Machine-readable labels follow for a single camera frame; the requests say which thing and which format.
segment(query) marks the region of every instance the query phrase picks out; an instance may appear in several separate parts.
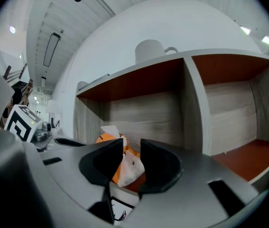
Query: shelf unit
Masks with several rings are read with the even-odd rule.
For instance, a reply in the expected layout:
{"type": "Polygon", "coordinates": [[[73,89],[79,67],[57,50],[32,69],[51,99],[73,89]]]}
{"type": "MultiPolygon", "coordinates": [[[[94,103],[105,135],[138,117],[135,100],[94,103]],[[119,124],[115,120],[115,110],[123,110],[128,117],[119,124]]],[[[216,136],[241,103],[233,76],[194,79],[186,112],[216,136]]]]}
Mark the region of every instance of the shelf unit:
{"type": "Polygon", "coordinates": [[[76,94],[74,138],[94,143],[100,127],[110,124],[136,151],[141,138],[161,141],[213,156],[247,181],[256,181],[269,168],[269,154],[264,154],[269,152],[269,57],[195,50],[104,76],[76,94]],[[246,177],[228,158],[239,158],[254,173],[246,177]]]}

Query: orange bag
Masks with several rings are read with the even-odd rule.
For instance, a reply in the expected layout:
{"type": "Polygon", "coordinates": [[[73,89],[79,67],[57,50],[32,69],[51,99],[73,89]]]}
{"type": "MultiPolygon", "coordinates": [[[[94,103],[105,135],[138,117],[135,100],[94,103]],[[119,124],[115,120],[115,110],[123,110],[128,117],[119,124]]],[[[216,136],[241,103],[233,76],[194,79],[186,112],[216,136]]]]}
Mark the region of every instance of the orange bag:
{"type": "Polygon", "coordinates": [[[101,129],[105,133],[98,137],[97,143],[118,138],[124,140],[123,159],[112,180],[120,187],[128,186],[145,172],[144,165],[140,160],[140,153],[134,151],[129,146],[128,139],[119,133],[116,126],[103,126],[101,129]]]}

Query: orange shelf surface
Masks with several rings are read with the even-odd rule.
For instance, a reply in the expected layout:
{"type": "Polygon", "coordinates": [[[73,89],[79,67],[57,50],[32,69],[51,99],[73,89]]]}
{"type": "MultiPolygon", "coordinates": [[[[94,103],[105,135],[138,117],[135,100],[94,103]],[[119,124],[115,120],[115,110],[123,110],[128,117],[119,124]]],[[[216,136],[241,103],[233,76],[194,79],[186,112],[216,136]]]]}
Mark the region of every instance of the orange shelf surface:
{"type": "Polygon", "coordinates": [[[240,177],[250,181],[269,167],[269,142],[254,140],[240,148],[212,156],[240,177]]]}

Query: black slot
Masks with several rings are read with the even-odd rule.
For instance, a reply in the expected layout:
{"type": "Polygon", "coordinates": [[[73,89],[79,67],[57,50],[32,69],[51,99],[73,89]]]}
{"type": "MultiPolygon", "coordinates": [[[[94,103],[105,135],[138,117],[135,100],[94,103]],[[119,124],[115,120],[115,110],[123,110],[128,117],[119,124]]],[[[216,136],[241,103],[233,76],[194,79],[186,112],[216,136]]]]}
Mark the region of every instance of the black slot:
{"type": "Polygon", "coordinates": [[[51,165],[51,164],[54,164],[54,163],[57,163],[57,162],[61,162],[61,161],[62,161],[61,158],[55,157],[55,158],[44,160],[43,163],[44,163],[44,165],[51,165]]]}
{"type": "Polygon", "coordinates": [[[232,216],[244,208],[244,203],[234,194],[223,180],[208,183],[226,212],[232,216]]]}
{"type": "Polygon", "coordinates": [[[57,138],[54,140],[59,145],[66,145],[66,146],[74,146],[74,147],[82,147],[85,146],[85,144],[82,144],[80,142],[73,141],[71,139],[64,139],[64,138],[57,138]]]}
{"type": "Polygon", "coordinates": [[[103,219],[110,224],[114,223],[114,213],[111,205],[109,186],[105,188],[102,201],[95,203],[88,209],[89,212],[94,214],[100,219],[103,219]]]}

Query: white wall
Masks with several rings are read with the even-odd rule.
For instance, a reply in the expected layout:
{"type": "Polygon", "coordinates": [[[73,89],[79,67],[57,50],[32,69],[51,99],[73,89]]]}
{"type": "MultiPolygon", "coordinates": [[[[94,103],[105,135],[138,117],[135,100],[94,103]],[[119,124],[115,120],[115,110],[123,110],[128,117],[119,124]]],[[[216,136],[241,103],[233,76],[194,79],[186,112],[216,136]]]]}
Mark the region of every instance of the white wall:
{"type": "Polygon", "coordinates": [[[7,0],[0,9],[0,51],[19,57],[22,53],[26,61],[26,37],[28,18],[32,0],[7,0]],[[10,26],[16,33],[10,32],[10,26]]]}
{"type": "Polygon", "coordinates": [[[196,0],[148,0],[100,26],[79,48],[61,76],[52,98],[59,101],[63,134],[73,136],[76,85],[135,64],[134,50],[146,39],[179,52],[233,48],[260,53],[257,45],[229,17],[196,0]]]}
{"type": "Polygon", "coordinates": [[[34,113],[36,113],[36,111],[40,112],[37,116],[39,116],[44,122],[49,121],[49,113],[46,113],[46,107],[43,104],[29,103],[28,108],[34,113]]]}
{"type": "MultiPolygon", "coordinates": [[[[24,62],[19,57],[12,56],[3,51],[0,51],[0,76],[3,76],[8,66],[11,66],[11,73],[21,70],[24,66],[24,62]]],[[[30,80],[28,68],[24,71],[21,81],[28,83],[30,80]]]]}

